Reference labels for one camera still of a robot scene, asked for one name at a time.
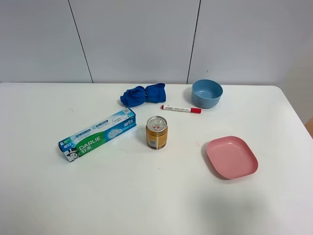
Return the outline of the yellow drink can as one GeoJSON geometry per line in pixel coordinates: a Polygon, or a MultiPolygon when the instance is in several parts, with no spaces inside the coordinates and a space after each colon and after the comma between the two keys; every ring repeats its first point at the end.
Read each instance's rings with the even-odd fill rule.
{"type": "Polygon", "coordinates": [[[151,149],[159,150],[166,146],[168,124],[165,118],[153,116],[146,123],[146,143],[151,149]]]}

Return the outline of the red and white marker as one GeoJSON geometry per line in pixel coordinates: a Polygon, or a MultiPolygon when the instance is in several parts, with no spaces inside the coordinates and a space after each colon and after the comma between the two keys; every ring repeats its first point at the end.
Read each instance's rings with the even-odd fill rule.
{"type": "Polygon", "coordinates": [[[161,109],[168,110],[168,111],[195,113],[195,114],[201,113],[200,108],[182,108],[182,107],[175,107],[175,106],[170,106],[170,105],[161,105],[161,109]]]}

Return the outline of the pink plastic plate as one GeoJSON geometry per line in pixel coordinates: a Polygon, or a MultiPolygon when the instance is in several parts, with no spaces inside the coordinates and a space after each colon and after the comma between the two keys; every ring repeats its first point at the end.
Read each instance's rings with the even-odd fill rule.
{"type": "Polygon", "coordinates": [[[206,153],[215,171],[227,180],[251,175],[258,169],[254,153],[244,140],[236,136],[210,141],[206,153]]]}

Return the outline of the Darlie toothpaste box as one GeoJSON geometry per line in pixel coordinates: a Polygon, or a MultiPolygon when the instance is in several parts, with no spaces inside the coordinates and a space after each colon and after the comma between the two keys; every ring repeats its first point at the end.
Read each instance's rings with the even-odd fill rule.
{"type": "Polygon", "coordinates": [[[59,149],[72,162],[136,126],[136,114],[125,108],[104,120],[58,142],[59,149]]]}

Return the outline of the blue cloth bundle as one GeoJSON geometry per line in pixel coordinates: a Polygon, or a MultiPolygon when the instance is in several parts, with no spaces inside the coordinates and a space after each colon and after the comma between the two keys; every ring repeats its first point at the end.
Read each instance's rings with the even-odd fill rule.
{"type": "Polygon", "coordinates": [[[165,84],[158,83],[149,85],[146,88],[137,86],[133,89],[126,90],[120,97],[121,103],[125,107],[137,107],[146,102],[163,103],[166,101],[165,84]]]}

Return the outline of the blue plastic bowl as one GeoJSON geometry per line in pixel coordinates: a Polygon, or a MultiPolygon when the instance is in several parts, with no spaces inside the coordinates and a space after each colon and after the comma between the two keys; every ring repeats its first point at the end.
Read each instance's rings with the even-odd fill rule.
{"type": "Polygon", "coordinates": [[[192,85],[192,103],[200,108],[210,109],[215,107],[223,95],[222,86],[212,80],[201,79],[192,85]]]}

